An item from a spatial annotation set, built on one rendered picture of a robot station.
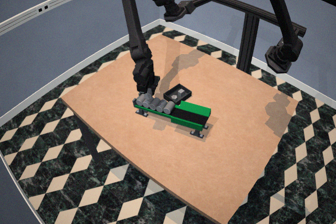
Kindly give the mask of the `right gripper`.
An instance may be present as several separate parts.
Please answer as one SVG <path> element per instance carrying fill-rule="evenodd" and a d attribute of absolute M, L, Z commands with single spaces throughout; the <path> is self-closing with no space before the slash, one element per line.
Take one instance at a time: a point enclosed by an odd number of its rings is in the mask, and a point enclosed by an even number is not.
<path fill-rule="evenodd" d="M 155 89 L 158 86 L 158 82 L 160 80 L 160 76 L 155 76 L 155 82 L 153 85 L 149 85 L 148 88 L 152 90 L 152 94 L 154 95 Z"/>

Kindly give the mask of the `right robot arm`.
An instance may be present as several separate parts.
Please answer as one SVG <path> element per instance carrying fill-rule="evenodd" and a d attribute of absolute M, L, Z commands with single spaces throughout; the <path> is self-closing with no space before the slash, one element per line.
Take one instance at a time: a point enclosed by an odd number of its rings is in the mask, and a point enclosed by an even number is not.
<path fill-rule="evenodd" d="M 175 0 L 153 1 L 157 6 L 165 7 L 165 17 L 177 17 L 184 10 L 184 7 L 178 8 Z M 146 94 L 148 86 L 153 85 L 155 82 L 153 60 L 151 59 L 152 52 L 142 33 L 135 0 L 122 0 L 122 4 L 129 33 L 130 55 L 135 62 L 135 68 L 132 72 L 133 79 L 137 83 L 137 91 L 141 94 Z"/>

